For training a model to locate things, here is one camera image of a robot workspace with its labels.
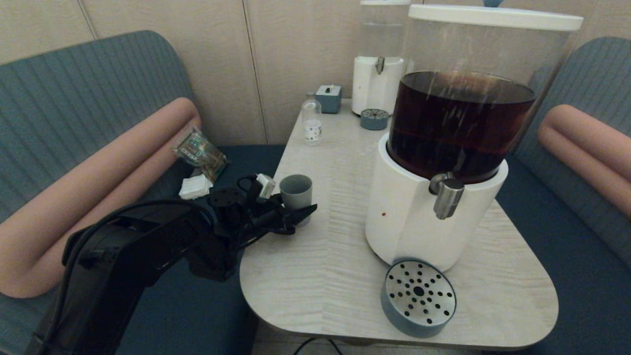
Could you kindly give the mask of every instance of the drink dispenser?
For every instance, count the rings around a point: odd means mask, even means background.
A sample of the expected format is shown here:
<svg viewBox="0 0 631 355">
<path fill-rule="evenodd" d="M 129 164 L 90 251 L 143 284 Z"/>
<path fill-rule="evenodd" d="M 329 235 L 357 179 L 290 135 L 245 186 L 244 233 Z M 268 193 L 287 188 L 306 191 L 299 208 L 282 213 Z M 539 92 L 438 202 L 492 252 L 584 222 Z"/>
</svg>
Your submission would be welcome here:
<svg viewBox="0 0 631 355">
<path fill-rule="evenodd" d="M 450 268 L 508 175 L 504 156 L 578 16 L 412 5 L 389 134 L 379 142 L 366 221 L 387 263 Z"/>
<path fill-rule="evenodd" d="M 356 114 L 380 109 L 392 114 L 403 74 L 403 34 L 410 0 L 360 1 L 359 56 L 353 69 L 353 102 Z"/>
</svg>

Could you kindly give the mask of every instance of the wall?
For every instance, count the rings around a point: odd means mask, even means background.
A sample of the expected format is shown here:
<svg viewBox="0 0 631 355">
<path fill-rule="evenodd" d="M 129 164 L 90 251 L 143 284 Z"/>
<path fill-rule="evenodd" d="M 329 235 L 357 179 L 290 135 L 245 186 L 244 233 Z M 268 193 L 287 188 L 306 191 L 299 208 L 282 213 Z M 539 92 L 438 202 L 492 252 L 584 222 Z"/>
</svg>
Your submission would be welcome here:
<svg viewBox="0 0 631 355">
<path fill-rule="evenodd" d="M 629 0 L 505 0 L 502 7 L 585 16 L 573 48 L 605 35 L 631 38 Z M 215 143 L 284 144 L 306 91 L 337 83 L 351 96 L 358 16 L 359 0 L 2 0 L 0 63 L 154 30 L 184 61 Z"/>
</svg>

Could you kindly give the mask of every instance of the perforated metal drip tray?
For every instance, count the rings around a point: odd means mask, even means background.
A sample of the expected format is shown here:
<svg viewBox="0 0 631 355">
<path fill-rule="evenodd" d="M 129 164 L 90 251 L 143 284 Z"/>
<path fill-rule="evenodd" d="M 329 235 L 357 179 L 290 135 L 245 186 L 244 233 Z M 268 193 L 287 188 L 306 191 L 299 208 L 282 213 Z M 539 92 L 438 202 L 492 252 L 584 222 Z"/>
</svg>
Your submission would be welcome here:
<svg viewBox="0 0 631 355">
<path fill-rule="evenodd" d="M 394 263 L 381 290 L 390 322 L 413 337 L 431 337 L 456 311 L 456 293 L 445 275 L 420 260 Z"/>
</svg>

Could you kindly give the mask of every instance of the gray tissue box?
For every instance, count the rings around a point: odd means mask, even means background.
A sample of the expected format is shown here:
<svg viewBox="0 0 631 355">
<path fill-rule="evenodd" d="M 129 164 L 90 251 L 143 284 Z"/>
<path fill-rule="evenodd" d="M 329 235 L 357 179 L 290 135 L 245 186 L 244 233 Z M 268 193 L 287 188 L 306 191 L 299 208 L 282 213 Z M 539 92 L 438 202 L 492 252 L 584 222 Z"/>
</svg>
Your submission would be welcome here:
<svg viewBox="0 0 631 355">
<path fill-rule="evenodd" d="M 323 114 L 336 114 L 342 103 L 342 87 L 339 85 L 322 85 L 315 93 L 315 99 L 322 105 Z"/>
</svg>

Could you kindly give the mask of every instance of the gray cushioned backrest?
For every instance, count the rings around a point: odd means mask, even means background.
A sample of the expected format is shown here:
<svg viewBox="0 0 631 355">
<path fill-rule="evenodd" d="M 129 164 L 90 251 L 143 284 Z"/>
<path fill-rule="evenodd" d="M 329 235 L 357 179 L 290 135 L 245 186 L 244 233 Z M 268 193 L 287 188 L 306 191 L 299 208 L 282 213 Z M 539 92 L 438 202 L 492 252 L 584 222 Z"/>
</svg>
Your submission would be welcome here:
<svg viewBox="0 0 631 355">
<path fill-rule="evenodd" d="M 194 101 L 182 61 L 150 31 L 0 66 L 0 221 L 177 97 Z M 176 163 L 144 198 L 175 196 L 188 172 Z M 0 351 L 24 351 L 51 299 L 0 294 Z"/>
<path fill-rule="evenodd" d="M 631 221 L 537 140 L 545 114 L 560 104 L 631 136 L 631 40 L 603 37 L 576 50 L 561 67 L 516 151 L 517 158 L 631 267 Z"/>
</svg>

